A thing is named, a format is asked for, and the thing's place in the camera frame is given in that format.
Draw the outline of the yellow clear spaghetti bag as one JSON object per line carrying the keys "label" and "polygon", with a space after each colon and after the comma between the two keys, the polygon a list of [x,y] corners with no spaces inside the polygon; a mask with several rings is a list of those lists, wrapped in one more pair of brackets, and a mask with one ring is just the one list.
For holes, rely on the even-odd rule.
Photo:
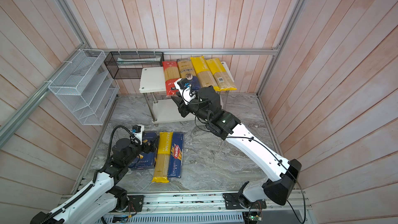
{"label": "yellow clear spaghetti bag", "polygon": [[191,57],[190,58],[197,78],[200,82],[202,88],[213,86],[215,91],[220,92],[220,87],[218,86],[213,74],[210,71],[209,66],[203,56],[201,57]]}

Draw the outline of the yellow barcode spaghetti bag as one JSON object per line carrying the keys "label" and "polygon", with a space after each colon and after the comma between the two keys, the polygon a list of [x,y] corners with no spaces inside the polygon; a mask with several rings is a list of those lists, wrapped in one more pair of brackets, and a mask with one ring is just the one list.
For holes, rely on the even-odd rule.
{"label": "yellow barcode spaghetti bag", "polygon": [[218,58],[208,59],[206,63],[217,83],[217,86],[215,86],[216,91],[237,90],[234,81]]}

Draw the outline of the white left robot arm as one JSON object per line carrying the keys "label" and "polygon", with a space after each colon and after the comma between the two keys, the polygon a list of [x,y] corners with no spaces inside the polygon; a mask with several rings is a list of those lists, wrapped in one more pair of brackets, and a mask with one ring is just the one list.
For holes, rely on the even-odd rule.
{"label": "white left robot arm", "polygon": [[155,151],[155,144],[148,141],[120,139],[112,147],[112,155],[93,179],[49,213],[40,212],[31,220],[32,224],[89,224],[111,211],[131,210],[127,191],[117,184],[128,172],[129,165],[142,152]]}

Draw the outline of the red spaghetti bag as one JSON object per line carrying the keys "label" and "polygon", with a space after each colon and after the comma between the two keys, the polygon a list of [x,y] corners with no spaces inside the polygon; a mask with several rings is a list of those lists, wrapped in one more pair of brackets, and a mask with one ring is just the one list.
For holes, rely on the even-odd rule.
{"label": "red spaghetti bag", "polygon": [[175,82],[180,79],[180,73],[176,61],[163,61],[163,71],[166,87],[166,95],[172,96],[178,90],[176,89]]}

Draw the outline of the yellow Pastati spaghetti bag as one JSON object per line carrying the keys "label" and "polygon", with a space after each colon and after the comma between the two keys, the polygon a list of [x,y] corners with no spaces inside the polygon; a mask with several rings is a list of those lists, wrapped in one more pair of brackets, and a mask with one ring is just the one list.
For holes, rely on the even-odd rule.
{"label": "yellow Pastati spaghetti bag", "polygon": [[158,153],[153,174],[153,183],[168,183],[173,132],[161,132]]}

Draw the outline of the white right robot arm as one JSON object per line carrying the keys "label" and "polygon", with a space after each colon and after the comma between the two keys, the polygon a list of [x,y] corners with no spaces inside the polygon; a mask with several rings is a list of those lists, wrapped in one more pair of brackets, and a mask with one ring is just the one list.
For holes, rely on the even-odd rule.
{"label": "white right robot arm", "polygon": [[172,100],[183,118],[195,115],[203,121],[206,132],[234,145],[266,175],[264,179],[245,182],[236,194],[226,194],[226,203],[242,208],[251,208],[266,199],[281,206],[288,204],[293,188],[299,184],[301,163],[286,159],[259,141],[236,116],[221,107],[221,97],[212,86],[193,91],[186,80],[179,79],[175,88],[177,93]]}

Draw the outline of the blue Barilla spaghetti box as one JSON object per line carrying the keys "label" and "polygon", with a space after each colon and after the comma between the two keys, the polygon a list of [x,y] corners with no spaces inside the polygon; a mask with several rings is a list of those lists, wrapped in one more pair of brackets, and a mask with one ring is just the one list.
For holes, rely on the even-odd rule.
{"label": "blue Barilla spaghetti box", "polygon": [[184,134],[174,132],[167,176],[181,178]]}

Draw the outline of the blue yellow spaghetti bag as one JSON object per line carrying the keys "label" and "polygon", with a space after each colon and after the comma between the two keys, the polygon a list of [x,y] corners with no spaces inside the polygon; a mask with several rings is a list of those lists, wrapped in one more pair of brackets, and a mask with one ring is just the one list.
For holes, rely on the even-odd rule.
{"label": "blue yellow spaghetti bag", "polygon": [[185,78],[188,80],[188,82],[192,85],[192,90],[195,91],[199,90],[201,88],[201,85],[191,60],[188,59],[178,60],[177,66],[181,78]]}

